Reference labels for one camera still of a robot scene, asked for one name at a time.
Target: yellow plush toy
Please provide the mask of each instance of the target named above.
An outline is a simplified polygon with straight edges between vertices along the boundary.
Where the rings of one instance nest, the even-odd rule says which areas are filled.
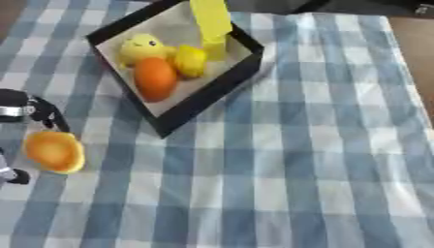
[[[149,34],[137,34],[126,40],[118,54],[120,68],[132,67],[136,62],[147,57],[168,59],[175,53],[175,48],[165,46],[157,38]]]

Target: yellow block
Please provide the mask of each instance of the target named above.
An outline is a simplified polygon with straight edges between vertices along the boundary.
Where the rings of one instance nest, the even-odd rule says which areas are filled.
[[[224,0],[190,0],[190,5],[204,40],[214,41],[233,31]]]
[[[210,61],[224,60],[226,57],[226,35],[212,41],[202,40],[203,49]]]

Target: plaid tablecloth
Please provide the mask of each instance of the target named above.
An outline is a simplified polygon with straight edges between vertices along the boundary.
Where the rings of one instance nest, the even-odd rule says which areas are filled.
[[[0,247],[433,247],[433,132],[385,17],[233,14],[261,71],[159,139],[83,36],[140,8],[30,0],[0,46],[1,87],[64,110],[87,163],[63,176],[0,146]]]

